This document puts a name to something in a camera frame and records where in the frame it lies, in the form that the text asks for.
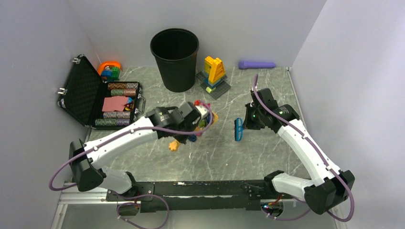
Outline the blue brush with black bristles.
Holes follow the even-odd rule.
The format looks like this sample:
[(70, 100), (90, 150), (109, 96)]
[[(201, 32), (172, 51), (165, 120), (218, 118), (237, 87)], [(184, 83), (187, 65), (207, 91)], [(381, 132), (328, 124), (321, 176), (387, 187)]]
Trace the blue brush with black bristles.
[(243, 120), (238, 117), (234, 120), (234, 140), (239, 142), (243, 138)]

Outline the yellow slotted plastic scoop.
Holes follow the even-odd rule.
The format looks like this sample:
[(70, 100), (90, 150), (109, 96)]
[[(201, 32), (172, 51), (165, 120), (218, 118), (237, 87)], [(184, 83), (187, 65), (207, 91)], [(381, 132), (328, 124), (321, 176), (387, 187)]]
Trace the yellow slotted plastic scoop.
[[(195, 128), (195, 131), (200, 131), (200, 130), (206, 128), (210, 121), (211, 121), (211, 116), (209, 114), (205, 119), (202, 119), (198, 123), (197, 127)], [(202, 133), (194, 134), (194, 135), (196, 135), (198, 137), (198, 136), (201, 136)], [(174, 141), (169, 143), (169, 150), (170, 151), (177, 151), (181, 144), (186, 144), (187, 141), (189, 141), (188, 140), (189, 135), (182, 135), (182, 137), (186, 137), (186, 138), (183, 141), (178, 141), (177, 139), (175, 139)]]

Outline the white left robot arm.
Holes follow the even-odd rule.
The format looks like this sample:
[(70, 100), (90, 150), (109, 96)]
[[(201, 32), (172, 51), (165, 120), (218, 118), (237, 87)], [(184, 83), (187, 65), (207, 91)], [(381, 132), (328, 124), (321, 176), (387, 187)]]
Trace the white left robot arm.
[(114, 170), (107, 163), (130, 149), (165, 137), (184, 144), (196, 133), (199, 122), (212, 117), (205, 104), (186, 102), (180, 107), (156, 107), (136, 122), (98, 140), (71, 143), (70, 168), (80, 192), (96, 187), (110, 189), (124, 200), (132, 200), (138, 191), (130, 172)]

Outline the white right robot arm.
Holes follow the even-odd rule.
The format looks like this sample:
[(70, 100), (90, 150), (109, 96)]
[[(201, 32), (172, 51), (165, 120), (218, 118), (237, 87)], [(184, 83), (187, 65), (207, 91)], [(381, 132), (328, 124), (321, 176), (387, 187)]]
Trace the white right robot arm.
[(272, 172), (264, 178), (264, 194), (276, 198), (282, 193), (304, 200), (319, 215), (351, 200), (354, 174), (350, 170), (342, 171), (325, 155), (294, 108), (288, 104), (279, 106), (268, 88), (250, 92), (252, 102), (245, 105), (241, 129), (270, 128), (289, 145), (309, 174), (309, 178), (304, 179), (281, 170)]

